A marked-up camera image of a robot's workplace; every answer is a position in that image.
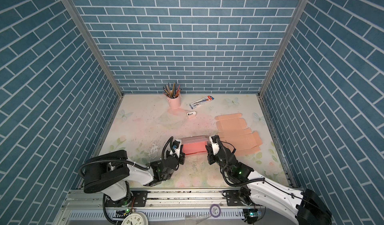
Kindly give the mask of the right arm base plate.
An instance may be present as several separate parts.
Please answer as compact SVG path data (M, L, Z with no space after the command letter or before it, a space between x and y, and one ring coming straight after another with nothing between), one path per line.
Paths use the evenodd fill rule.
M244 193L239 190L224 190L221 192L223 197L226 199L227 205L230 207L257 207L261 206L260 204L256 204L252 202L250 197L247 197Z

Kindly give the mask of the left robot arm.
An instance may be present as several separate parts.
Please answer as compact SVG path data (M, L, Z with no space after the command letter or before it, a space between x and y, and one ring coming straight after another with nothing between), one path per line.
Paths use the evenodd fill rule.
M166 152L166 157L150 163L148 167L133 162L127 152L119 150L87 160L79 168L84 179L84 192L102 192L114 202L129 201L132 197L129 181L153 187L172 177L185 162L182 147Z

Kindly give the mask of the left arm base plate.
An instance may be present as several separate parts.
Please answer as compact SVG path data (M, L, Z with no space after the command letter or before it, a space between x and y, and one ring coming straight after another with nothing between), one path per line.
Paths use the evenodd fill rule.
M118 208L118 207L143 208L146 206L147 198L148 198L148 191L130 191L130 195L128 195L128 197L125 197L117 201L113 201L110 197L106 196L106 199L104 201L104 206L107 208Z

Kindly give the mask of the pink paper box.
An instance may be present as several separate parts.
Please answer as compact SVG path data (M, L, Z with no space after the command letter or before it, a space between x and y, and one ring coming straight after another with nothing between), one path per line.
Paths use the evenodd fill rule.
M186 156L204 154L207 152L206 145L209 141L208 136L182 138L182 152Z

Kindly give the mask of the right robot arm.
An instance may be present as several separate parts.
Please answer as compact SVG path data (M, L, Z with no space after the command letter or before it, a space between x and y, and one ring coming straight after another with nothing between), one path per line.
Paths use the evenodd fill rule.
M206 146L209 164L218 164L227 185L239 187L245 205L261 205L297 225L330 225L332 213L312 190L295 190L276 183L239 162L228 148Z

